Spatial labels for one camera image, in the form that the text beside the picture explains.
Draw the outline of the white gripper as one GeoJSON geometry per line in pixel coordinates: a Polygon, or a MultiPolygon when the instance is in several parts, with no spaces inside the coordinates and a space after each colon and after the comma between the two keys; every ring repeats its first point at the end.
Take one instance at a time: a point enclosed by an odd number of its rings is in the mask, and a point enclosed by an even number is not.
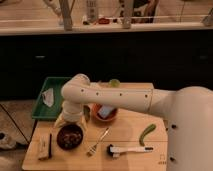
{"type": "MultiPolygon", "coordinates": [[[[56,119],[54,127],[62,127],[65,124],[65,121],[78,122],[82,115],[83,106],[81,104],[64,101],[62,104],[62,115],[56,119]]],[[[87,131],[87,123],[84,119],[79,121],[79,126],[83,129],[83,131],[87,131]]]]}

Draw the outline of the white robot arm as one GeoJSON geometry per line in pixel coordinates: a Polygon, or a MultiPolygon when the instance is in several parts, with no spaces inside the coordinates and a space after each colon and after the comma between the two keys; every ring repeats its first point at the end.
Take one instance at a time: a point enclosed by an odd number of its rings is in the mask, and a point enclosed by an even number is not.
{"type": "Polygon", "coordinates": [[[79,120],[88,103],[161,117],[168,121],[166,170],[213,171],[213,90],[101,87],[77,74],[62,86],[61,95],[64,102],[57,123],[79,120]]]}

